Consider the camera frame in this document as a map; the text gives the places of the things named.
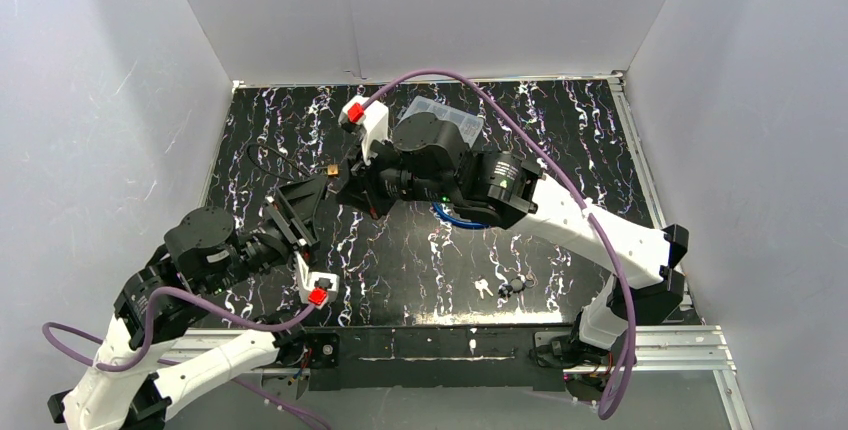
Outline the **black cable padlock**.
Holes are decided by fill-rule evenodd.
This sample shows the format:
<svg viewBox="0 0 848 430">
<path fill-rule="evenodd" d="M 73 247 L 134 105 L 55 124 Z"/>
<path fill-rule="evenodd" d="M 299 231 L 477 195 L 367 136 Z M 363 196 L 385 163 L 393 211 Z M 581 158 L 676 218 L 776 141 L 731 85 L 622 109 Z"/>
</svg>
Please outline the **black cable padlock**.
<svg viewBox="0 0 848 430">
<path fill-rule="evenodd" d="M 293 182 L 295 175 L 304 178 L 310 178 L 319 174 L 333 176 L 332 165 L 307 169 L 295 160 L 286 156 L 279 149 L 264 143 L 247 143 L 244 148 L 244 156 L 255 169 L 264 175 L 274 177 L 275 179 L 284 182 Z M 287 174 L 280 173 L 277 170 L 277 166 L 271 164 L 272 161 L 279 162 L 281 167 L 289 169 L 292 172 L 292 175 L 288 176 Z"/>
</svg>

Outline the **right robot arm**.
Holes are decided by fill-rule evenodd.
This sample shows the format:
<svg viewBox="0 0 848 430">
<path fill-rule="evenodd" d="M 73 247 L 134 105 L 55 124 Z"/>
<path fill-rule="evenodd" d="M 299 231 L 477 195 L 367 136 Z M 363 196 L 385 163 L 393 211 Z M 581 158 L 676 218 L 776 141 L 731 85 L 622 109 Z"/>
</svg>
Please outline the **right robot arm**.
<svg viewBox="0 0 848 430">
<path fill-rule="evenodd" d="M 651 229 L 579 202 L 536 162 L 483 149 L 481 118 L 457 124 L 420 112 L 390 130 L 386 112 L 354 104 L 339 124 L 360 139 L 340 166 L 341 205 L 380 219 L 398 201 L 448 204 L 468 225 L 540 237 L 609 271 L 619 261 L 626 284 L 611 277 L 584 307 L 572 346 L 610 349 L 628 327 L 627 296 L 639 325 L 661 323 L 680 304 L 684 279 L 673 270 L 687 229 Z"/>
</svg>

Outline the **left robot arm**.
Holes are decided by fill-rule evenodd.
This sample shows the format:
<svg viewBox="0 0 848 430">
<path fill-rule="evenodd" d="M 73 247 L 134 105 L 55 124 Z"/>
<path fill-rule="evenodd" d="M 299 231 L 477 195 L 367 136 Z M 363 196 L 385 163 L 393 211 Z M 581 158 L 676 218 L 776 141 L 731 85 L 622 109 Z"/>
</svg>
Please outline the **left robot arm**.
<svg viewBox="0 0 848 430">
<path fill-rule="evenodd" d="M 316 175 L 277 188 L 261 222 L 238 230 L 227 211 L 206 206 L 170 229 L 145 267 L 119 293 L 107 334 L 72 389 L 48 399 L 70 429 L 161 429 L 189 403 L 253 369 L 305 369 L 313 351 L 303 321 L 338 286 L 310 271 L 318 240 L 313 220 L 328 179 Z M 227 287 L 292 266 L 301 308 L 250 320 L 233 316 L 240 336 L 179 364 L 162 357 L 197 321 L 217 311 L 211 297 Z"/>
</svg>

